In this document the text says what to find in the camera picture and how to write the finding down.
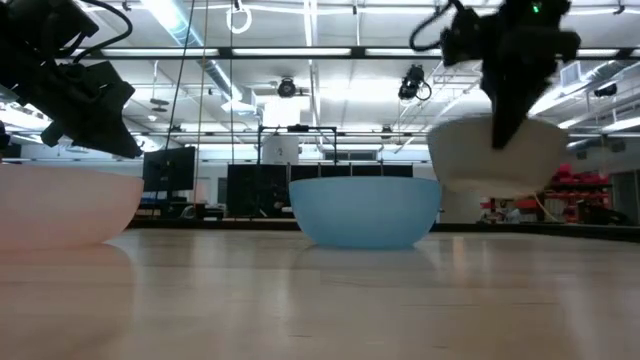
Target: white container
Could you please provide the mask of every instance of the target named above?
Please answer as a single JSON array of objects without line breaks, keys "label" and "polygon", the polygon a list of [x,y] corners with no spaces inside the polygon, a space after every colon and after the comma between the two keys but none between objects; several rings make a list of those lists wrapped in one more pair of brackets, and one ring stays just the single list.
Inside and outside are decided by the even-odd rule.
[{"label": "white container", "polygon": [[515,198],[544,188],[566,155],[567,133],[539,120],[525,120],[503,150],[491,147],[491,115],[444,122],[429,135],[438,180],[452,191]]}]

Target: computer screen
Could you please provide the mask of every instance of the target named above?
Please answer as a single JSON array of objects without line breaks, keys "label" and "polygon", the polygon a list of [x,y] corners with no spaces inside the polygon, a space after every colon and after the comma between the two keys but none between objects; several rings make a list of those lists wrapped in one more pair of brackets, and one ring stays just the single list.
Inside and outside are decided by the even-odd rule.
[{"label": "computer screen", "polygon": [[145,153],[144,191],[193,190],[195,158],[195,147]]}]

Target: bowl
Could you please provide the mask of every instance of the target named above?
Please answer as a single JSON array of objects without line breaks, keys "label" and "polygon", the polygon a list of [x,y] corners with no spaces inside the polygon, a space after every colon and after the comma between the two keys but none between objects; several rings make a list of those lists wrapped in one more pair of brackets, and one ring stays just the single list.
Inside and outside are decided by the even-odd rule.
[{"label": "bowl", "polygon": [[566,156],[567,133],[525,120],[502,150],[491,147],[491,115],[444,122],[428,135],[440,183],[454,192],[494,198],[527,196],[544,188]]},{"label": "bowl", "polygon": [[99,244],[124,230],[143,181],[77,168],[0,165],[0,250]]},{"label": "bowl", "polygon": [[440,207],[437,181],[392,177],[334,177],[289,185],[302,231],[321,246],[407,248],[422,239]]}]

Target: wire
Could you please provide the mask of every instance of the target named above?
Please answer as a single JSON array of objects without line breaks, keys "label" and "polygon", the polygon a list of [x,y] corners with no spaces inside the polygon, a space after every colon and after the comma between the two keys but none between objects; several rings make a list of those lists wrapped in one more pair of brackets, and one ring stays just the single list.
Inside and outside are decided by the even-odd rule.
[{"label": "wire", "polygon": [[[186,29],[187,36],[186,36],[186,39],[184,40],[184,47],[182,48],[182,59],[180,60],[180,71],[178,72],[178,80],[176,81],[176,92],[173,95],[173,104],[171,105],[171,117],[169,118],[169,130],[167,131],[167,141],[164,145],[164,156],[162,161],[163,166],[165,166],[165,164],[167,163],[167,157],[168,157],[167,150],[169,149],[169,141],[171,141],[171,131],[173,130],[173,120],[175,120],[176,104],[178,103],[178,94],[180,93],[180,84],[182,83],[182,73],[184,72],[185,58],[187,56],[187,49],[189,48],[189,37],[191,36],[191,26],[193,25],[193,13],[195,10],[195,4],[196,4],[196,0],[192,0],[191,14],[189,15],[189,24],[187,25],[187,29]],[[156,190],[155,199],[154,199],[154,210],[153,210],[154,216],[155,216],[155,208],[156,208],[156,205],[158,204],[159,192],[160,190]],[[169,203],[169,205],[171,204],[170,196],[172,196],[172,194],[167,193],[166,200]]]},{"label": "wire", "polygon": [[82,60],[85,56],[89,55],[90,53],[96,51],[96,50],[101,50],[104,49],[105,47],[111,45],[111,44],[115,44],[120,40],[124,40],[126,38],[129,37],[129,35],[131,35],[133,33],[133,24],[131,23],[131,20],[129,20],[129,18],[122,13],[122,11],[114,8],[113,6],[104,3],[102,1],[99,0],[80,0],[82,2],[85,2],[87,4],[91,4],[91,5],[95,5],[98,7],[101,7],[105,10],[108,10],[109,12],[117,15],[118,17],[120,17],[126,24],[127,24],[127,31],[125,31],[124,33],[113,37],[109,40],[103,41],[99,44],[93,45],[89,48],[84,49],[80,54],[78,54],[78,56],[75,57],[75,59],[73,59],[73,63],[77,64],[80,62],[80,60]]},{"label": "wire", "polygon": [[418,46],[416,45],[416,42],[415,42],[416,37],[418,37],[418,34],[422,32],[422,30],[424,30],[427,26],[431,25],[434,21],[441,18],[442,15],[444,15],[447,11],[449,11],[449,9],[451,9],[452,6],[455,6],[458,11],[461,11],[464,9],[464,5],[462,5],[460,0],[448,0],[447,5],[445,5],[440,11],[436,11],[433,15],[431,15],[431,17],[422,21],[418,25],[418,27],[416,27],[415,30],[413,30],[413,32],[411,33],[411,36],[409,37],[409,47],[413,51],[424,52],[424,51],[436,49],[440,46],[439,40],[434,41],[431,44],[426,46]]},{"label": "wire", "polygon": [[[209,0],[207,0],[206,6],[207,6],[207,9],[204,15],[204,28],[208,29],[209,28]],[[204,69],[206,68],[206,64],[207,64],[206,49],[207,49],[208,34],[209,34],[208,31],[204,32],[204,40],[202,44],[203,50],[202,50],[202,72],[200,73],[200,112],[198,114],[198,138],[196,141],[196,143],[198,144],[198,148],[196,151],[196,174],[195,174],[196,186],[193,189],[194,208],[198,201],[198,177],[200,175],[200,139],[201,139],[201,130],[202,130],[202,112],[204,110],[204,74],[205,74]]]}]

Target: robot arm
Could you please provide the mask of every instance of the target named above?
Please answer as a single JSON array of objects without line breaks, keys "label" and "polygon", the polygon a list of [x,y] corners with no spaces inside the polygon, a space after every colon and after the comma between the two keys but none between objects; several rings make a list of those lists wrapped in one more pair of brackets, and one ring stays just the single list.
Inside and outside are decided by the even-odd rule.
[{"label": "robot arm", "polygon": [[122,122],[122,109],[134,88],[109,62],[79,63],[90,52],[126,38],[131,22],[102,1],[82,1],[120,16],[128,30],[82,51],[72,64],[57,64],[55,57],[71,55],[99,30],[72,0],[0,2],[0,85],[14,93],[19,104],[31,103],[51,118],[41,135],[45,144],[55,146],[64,135],[74,145],[139,156],[142,151]]},{"label": "robot arm", "polygon": [[[457,14],[440,40],[417,46],[417,35],[451,7]],[[459,0],[449,0],[414,30],[409,46],[414,51],[440,47],[446,67],[482,60],[480,88],[491,100],[493,148],[503,149],[549,86],[558,57],[564,62],[576,57],[580,37],[559,29],[569,7],[567,0],[505,0],[496,13],[478,16]]]}]

